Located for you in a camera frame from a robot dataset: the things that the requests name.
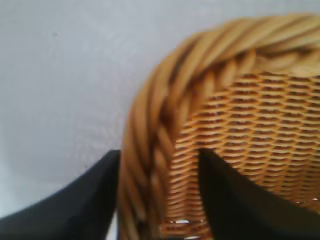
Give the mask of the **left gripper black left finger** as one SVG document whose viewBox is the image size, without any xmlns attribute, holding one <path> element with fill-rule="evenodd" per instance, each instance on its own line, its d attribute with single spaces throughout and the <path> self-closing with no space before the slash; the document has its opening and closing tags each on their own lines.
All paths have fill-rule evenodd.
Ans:
<svg viewBox="0 0 320 240">
<path fill-rule="evenodd" d="M 117 205 L 121 152 L 111 150 L 69 185 L 0 219 L 2 240 L 104 240 Z"/>
</svg>

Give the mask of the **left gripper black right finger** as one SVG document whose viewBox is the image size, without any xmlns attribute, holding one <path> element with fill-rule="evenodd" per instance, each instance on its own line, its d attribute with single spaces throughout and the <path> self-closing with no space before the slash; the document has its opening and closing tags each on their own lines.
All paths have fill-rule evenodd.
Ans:
<svg viewBox="0 0 320 240">
<path fill-rule="evenodd" d="M 255 184 L 210 149 L 198 152 L 198 184 L 216 240 L 318 240 L 320 215 Z"/>
</svg>

